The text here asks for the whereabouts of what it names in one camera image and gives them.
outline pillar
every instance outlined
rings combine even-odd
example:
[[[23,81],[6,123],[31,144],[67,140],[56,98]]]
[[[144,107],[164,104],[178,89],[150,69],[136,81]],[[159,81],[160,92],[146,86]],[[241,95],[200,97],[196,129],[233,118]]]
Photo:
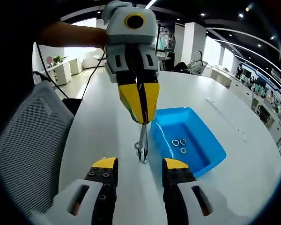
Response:
[[[205,27],[195,22],[186,23],[181,61],[188,64],[191,60],[198,60],[200,58],[200,53],[198,50],[204,53],[205,40]]]
[[[219,65],[221,66],[223,65],[224,53],[225,53],[225,48],[221,47],[220,60],[219,60]]]

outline blue plastic tray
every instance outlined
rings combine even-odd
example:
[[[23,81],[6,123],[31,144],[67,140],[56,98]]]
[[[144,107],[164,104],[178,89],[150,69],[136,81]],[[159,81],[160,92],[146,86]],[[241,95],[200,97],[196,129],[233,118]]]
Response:
[[[195,178],[222,162],[226,152],[200,117],[188,107],[160,109],[152,121],[151,136],[162,158],[172,158],[188,164]],[[172,140],[186,139],[186,145]],[[186,148],[182,154],[180,148]]]

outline camera lens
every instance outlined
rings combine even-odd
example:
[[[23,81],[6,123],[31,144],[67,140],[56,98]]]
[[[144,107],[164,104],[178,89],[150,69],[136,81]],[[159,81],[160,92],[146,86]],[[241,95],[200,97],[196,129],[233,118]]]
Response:
[[[127,19],[127,27],[131,29],[138,29],[144,24],[143,18],[139,15],[133,15]]]

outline black wire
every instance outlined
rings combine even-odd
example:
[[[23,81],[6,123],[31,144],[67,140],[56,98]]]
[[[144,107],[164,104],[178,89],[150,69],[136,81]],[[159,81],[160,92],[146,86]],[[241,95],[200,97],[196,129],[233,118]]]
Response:
[[[88,80],[88,83],[86,84],[85,90],[84,90],[84,92],[83,92],[82,99],[83,99],[84,93],[85,93],[85,91],[86,91],[86,88],[88,88],[90,78],[91,78],[92,75],[95,73],[96,69],[99,67],[99,65],[100,65],[100,63],[101,63],[101,61],[102,61],[104,55],[105,55],[105,53],[103,53],[103,55],[102,55],[102,57],[101,57],[101,59],[100,59],[98,65],[96,66],[96,68],[94,69],[94,71],[92,72],[92,74],[89,76],[89,80]]]
[[[48,76],[48,79],[55,85],[55,87],[58,88],[58,90],[60,90],[60,92],[66,97],[66,98],[69,98],[63,91],[62,89],[60,89],[60,87],[52,80],[52,78],[49,76],[48,72],[47,72],[47,69],[46,69],[46,66],[44,64],[44,60],[43,60],[43,57],[42,57],[42,54],[41,54],[41,50],[39,49],[39,45],[37,43],[37,50],[38,50],[38,54],[39,54],[39,57],[41,58],[41,61],[42,61],[42,64],[43,64],[43,67],[44,67],[44,70]]]

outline gray mesh chair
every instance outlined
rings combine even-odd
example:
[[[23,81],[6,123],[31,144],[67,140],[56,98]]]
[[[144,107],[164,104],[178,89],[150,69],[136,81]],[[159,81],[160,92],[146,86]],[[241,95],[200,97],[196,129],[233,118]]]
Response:
[[[74,116],[43,81],[19,106],[0,136],[0,177],[26,216],[45,212],[58,193],[59,169]]]

